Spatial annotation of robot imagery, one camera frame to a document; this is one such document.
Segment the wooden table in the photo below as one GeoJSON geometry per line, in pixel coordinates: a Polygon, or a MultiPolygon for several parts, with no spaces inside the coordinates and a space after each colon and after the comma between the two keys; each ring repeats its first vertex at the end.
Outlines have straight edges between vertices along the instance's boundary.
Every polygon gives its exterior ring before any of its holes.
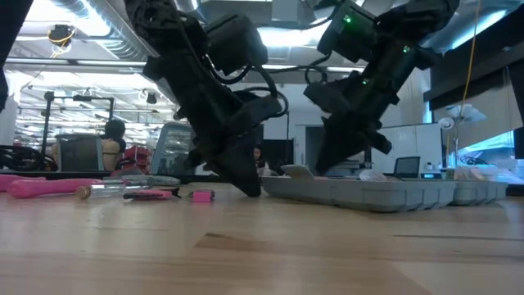
{"type": "Polygon", "coordinates": [[[0,195],[0,294],[524,294],[524,200],[371,214],[0,195]]]}

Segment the table surface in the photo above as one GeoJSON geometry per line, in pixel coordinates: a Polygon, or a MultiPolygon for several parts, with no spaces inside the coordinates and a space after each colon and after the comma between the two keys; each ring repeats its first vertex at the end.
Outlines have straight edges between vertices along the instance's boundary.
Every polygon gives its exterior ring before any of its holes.
{"type": "Polygon", "coordinates": [[[372,214],[196,188],[215,202],[0,195],[0,293],[524,293],[524,198],[372,214]]]}

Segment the chair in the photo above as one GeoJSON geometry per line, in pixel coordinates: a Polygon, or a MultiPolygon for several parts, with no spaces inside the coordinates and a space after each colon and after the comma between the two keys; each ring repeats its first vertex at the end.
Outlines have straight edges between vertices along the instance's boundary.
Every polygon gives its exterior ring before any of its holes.
{"type": "Polygon", "coordinates": [[[418,178],[420,157],[400,157],[395,161],[393,175],[397,178],[418,178]]]}
{"type": "Polygon", "coordinates": [[[192,147],[193,129],[190,125],[169,122],[160,132],[155,154],[151,163],[151,174],[194,175],[195,171],[185,170],[183,162],[192,147]]]}
{"type": "Polygon", "coordinates": [[[57,135],[55,160],[59,171],[104,171],[102,139],[94,134],[57,135]]]}

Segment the person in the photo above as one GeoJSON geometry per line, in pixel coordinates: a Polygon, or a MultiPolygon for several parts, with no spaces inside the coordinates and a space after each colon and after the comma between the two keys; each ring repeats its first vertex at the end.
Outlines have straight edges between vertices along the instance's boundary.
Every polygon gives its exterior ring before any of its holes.
{"type": "Polygon", "coordinates": [[[110,120],[104,126],[104,131],[105,133],[100,135],[104,168],[113,171],[125,152],[125,124],[121,120],[110,120]]]}
{"type": "Polygon", "coordinates": [[[262,150],[260,147],[255,147],[253,156],[255,157],[256,170],[258,171],[259,176],[270,176],[271,170],[269,169],[268,163],[262,157],[262,150]]]}

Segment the gray plastic tray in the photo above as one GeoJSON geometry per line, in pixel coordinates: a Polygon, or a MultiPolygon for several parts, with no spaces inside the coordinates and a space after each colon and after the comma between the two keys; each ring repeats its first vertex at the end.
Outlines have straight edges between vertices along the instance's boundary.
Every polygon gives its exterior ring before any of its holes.
{"type": "Polygon", "coordinates": [[[452,205],[477,206],[506,197],[508,184],[491,181],[457,181],[452,205]]]}
{"type": "Polygon", "coordinates": [[[402,212],[436,209],[453,201],[453,181],[371,182],[347,179],[263,177],[273,197],[347,207],[361,211],[402,212]]]}

